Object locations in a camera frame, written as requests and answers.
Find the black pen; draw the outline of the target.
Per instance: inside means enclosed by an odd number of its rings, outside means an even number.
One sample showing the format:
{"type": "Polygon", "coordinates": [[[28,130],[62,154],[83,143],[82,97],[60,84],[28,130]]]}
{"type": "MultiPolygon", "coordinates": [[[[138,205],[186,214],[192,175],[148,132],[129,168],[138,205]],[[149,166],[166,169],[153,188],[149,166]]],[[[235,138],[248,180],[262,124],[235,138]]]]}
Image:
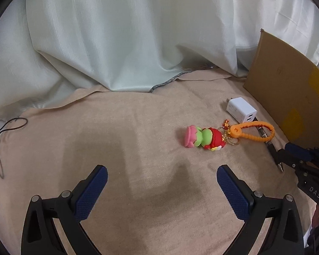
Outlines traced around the black pen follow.
{"type": "MultiPolygon", "coordinates": [[[[258,133],[259,135],[264,138],[264,137],[267,137],[267,134],[264,130],[263,127],[259,126],[256,128],[258,130],[258,133]]],[[[277,166],[277,168],[283,172],[283,165],[282,165],[282,162],[280,161],[279,159],[279,156],[278,156],[278,153],[277,153],[277,150],[275,149],[273,143],[271,141],[268,141],[265,143],[270,155],[272,156],[273,160],[274,160],[274,163],[275,165],[277,166]]]]}

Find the white usb charger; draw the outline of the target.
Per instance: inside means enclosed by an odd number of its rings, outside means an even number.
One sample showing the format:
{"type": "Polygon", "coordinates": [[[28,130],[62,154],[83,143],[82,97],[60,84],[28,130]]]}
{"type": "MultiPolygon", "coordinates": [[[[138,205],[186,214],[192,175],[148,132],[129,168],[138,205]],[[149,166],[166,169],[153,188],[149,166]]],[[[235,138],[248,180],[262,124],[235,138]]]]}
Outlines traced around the white usb charger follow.
{"type": "Polygon", "coordinates": [[[228,100],[226,111],[238,123],[252,122],[257,115],[257,110],[242,97],[228,100]]]}

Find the cardboard box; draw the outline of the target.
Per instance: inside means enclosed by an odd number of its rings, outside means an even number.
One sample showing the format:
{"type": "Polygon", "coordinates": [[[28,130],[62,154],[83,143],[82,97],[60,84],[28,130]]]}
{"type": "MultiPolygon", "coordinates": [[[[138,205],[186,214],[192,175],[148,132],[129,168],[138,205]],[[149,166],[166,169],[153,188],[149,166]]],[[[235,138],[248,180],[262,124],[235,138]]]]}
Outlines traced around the cardboard box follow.
{"type": "Polygon", "coordinates": [[[261,31],[244,88],[290,142],[319,148],[319,68],[306,56],[261,31]]]}

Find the beige table cloth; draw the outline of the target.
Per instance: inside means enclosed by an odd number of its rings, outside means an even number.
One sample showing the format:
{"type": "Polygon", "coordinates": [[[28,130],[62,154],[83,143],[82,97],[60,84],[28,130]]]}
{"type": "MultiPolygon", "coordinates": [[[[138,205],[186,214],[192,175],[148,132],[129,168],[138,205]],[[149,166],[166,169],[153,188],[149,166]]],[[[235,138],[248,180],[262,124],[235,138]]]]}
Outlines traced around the beige table cloth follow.
{"type": "Polygon", "coordinates": [[[216,181],[223,164],[266,196],[291,194],[307,230],[315,204],[264,144],[184,147],[188,126],[220,127],[235,97],[272,122],[242,79],[221,73],[210,81],[191,75],[152,93],[97,86],[53,108],[29,109],[0,137],[0,240],[20,254],[31,197],[57,197],[98,164],[107,167],[108,183],[82,226],[102,254],[222,254],[242,226],[216,181]]]}

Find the pale green curtain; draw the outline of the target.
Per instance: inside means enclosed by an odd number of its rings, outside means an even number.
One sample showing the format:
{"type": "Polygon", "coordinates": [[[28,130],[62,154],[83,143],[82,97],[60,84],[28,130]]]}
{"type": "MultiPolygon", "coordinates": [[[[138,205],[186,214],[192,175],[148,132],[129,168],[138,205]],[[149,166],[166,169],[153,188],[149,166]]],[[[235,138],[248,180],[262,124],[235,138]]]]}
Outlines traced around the pale green curtain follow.
{"type": "Polygon", "coordinates": [[[319,61],[312,0],[12,0],[0,17],[0,119],[97,84],[150,92],[207,63],[243,77],[261,30],[319,61]]]}

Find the pink green red doll keychain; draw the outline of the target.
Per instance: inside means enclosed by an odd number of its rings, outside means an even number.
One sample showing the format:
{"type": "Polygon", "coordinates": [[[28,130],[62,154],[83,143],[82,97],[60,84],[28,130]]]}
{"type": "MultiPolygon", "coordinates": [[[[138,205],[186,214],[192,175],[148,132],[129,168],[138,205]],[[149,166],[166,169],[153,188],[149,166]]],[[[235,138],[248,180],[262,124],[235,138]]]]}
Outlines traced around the pink green red doll keychain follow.
{"type": "Polygon", "coordinates": [[[226,140],[216,128],[200,128],[189,126],[184,137],[184,146],[187,148],[202,147],[205,150],[218,151],[224,148],[226,140]]]}

